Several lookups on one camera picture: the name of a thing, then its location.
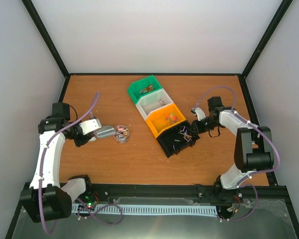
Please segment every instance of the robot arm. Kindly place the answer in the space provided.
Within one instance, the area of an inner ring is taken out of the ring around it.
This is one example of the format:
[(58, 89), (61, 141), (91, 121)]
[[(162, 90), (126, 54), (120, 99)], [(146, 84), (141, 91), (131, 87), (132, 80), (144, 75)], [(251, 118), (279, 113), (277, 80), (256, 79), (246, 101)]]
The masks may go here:
[[(34, 222), (40, 222), (38, 206), (38, 189), (40, 163), (47, 141), (55, 132), (69, 125), (70, 109), (65, 103), (55, 103), (52, 106), (52, 115), (43, 119), (38, 126), (40, 133), (40, 152), (33, 180), (29, 189), (21, 192), (20, 201)], [(69, 179), (66, 185), (60, 188), (59, 167), (61, 151), (65, 139), (73, 139), (80, 147), (94, 137), (94, 131), (100, 129), (98, 119), (79, 122), (62, 133), (58, 134), (50, 143), (45, 153), (43, 163), (42, 201), (43, 213), (46, 221), (66, 218), (71, 215), (72, 202), (84, 193), (91, 182), (87, 175), (79, 175)]]
[[(192, 109), (192, 113), (198, 116), (198, 119), (192, 123), (192, 129), (196, 133), (210, 133), (215, 127), (226, 127), (236, 136), (235, 163), (216, 180), (216, 183), (221, 184), (219, 186), (222, 189), (236, 189), (246, 179), (251, 178), (250, 174), (272, 168), (274, 164), (272, 148), (236, 110), (232, 112), (231, 107), (223, 106), (220, 97), (210, 98), (208, 108), (209, 116), (204, 118), (200, 117), (205, 115), (200, 108)], [(255, 124), (254, 126), (271, 140), (271, 131), (268, 127), (259, 127)]]

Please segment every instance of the wooden platform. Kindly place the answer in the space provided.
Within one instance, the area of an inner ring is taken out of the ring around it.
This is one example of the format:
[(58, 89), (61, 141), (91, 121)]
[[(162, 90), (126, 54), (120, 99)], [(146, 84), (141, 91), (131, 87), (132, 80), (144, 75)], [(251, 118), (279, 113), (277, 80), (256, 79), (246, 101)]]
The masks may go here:
[[(81, 116), (91, 105), (97, 91), (101, 97), (94, 109), (102, 125), (124, 124), (130, 129), (130, 141), (118, 144), (113, 138), (97, 139), (80, 148), (66, 141), (60, 163), (60, 182), (71, 176), (88, 174), (93, 183), (212, 185), (218, 175), (234, 163), (235, 136), (221, 129), (221, 136), (210, 138), (201, 134), (193, 148), (167, 158), (130, 99), (130, 83), (145, 76), (72, 76), (64, 102)], [(248, 118), (242, 91), (236, 76), (157, 76), (158, 81), (191, 123), (195, 117), (190, 109), (201, 95), (214, 86), (233, 88), (238, 96), (236, 109)], [(211, 92), (200, 107), (208, 112), (207, 99), (221, 96), (231, 106), (233, 95), (225, 89)], [(256, 175), (255, 185), (267, 186), (265, 174)]]

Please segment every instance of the white wall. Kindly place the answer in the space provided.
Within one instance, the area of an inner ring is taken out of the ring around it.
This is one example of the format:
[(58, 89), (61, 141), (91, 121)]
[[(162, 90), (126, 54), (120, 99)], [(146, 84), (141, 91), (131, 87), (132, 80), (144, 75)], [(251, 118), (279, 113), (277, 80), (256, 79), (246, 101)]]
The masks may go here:
[(34, 173), (37, 125), (64, 78), (20, 0), (0, 0), (0, 239)]
[(253, 68), (247, 83), (262, 125), (271, 128), (299, 219), (299, 0), (295, 0)]
[(282, 0), (33, 0), (70, 72), (241, 73)]

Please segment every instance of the clear plastic container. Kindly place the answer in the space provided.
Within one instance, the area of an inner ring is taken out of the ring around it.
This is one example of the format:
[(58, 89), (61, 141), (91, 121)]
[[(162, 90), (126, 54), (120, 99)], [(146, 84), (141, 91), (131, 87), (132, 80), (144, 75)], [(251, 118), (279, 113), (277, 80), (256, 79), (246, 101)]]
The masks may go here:
[(126, 126), (118, 125), (115, 127), (115, 131), (116, 133), (113, 137), (118, 143), (126, 143), (129, 141), (130, 131)]

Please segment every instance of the stacked storage bins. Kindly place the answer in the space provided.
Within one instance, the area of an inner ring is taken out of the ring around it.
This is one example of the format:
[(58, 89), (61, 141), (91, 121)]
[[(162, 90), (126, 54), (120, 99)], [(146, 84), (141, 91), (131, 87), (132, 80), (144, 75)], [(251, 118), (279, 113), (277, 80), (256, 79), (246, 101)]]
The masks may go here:
[[(152, 90), (142, 92), (149, 85)], [(128, 93), (167, 157), (193, 146), (199, 139), (193, 134), (190, 141), (183, 139), (179, 131), (189, 129), (190, 124), (154, 76), (131, 83)], [(167, 120), (169, 116), (176, 120)]]

